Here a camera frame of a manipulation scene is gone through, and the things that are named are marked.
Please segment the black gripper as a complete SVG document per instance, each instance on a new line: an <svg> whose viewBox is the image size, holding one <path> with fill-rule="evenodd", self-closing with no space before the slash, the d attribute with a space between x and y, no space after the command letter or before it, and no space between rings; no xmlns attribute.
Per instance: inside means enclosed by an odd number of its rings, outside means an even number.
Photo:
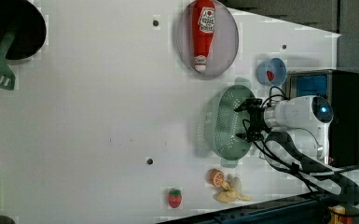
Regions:
<svg viewBox="0 0 359 224"><path fill-rule="evenodd" d="M236 136L246 142L261 141L264 139L263 132L269 133L270 127L264 120L265 108L261 106L258 98L249 98L241 103L235 112L247 111L249 114L249 127L246 133L236 133Z"/></svg>

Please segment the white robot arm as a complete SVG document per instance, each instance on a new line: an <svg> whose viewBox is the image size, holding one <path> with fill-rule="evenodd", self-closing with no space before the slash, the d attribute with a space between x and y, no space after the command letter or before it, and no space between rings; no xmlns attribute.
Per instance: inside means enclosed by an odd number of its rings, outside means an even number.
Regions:
<svg viewBox="0 0 359 224"><path fill-rule="evenodd" d="M265 106L260 99L249 98L235 111L249 115L237 137L260 143L260 151L275 170L296 177L309 189L332 193L340 203L359 204L358 184L324 163L334 117L326 99L309 95Z"/></svg>

